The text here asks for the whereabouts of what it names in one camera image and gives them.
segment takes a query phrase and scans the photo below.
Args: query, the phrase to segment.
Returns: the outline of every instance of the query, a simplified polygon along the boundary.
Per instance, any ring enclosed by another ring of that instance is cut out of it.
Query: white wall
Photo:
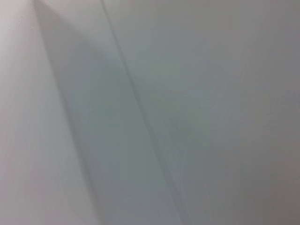
[[[98,225],[33,5],[0,5],[0,224]]]

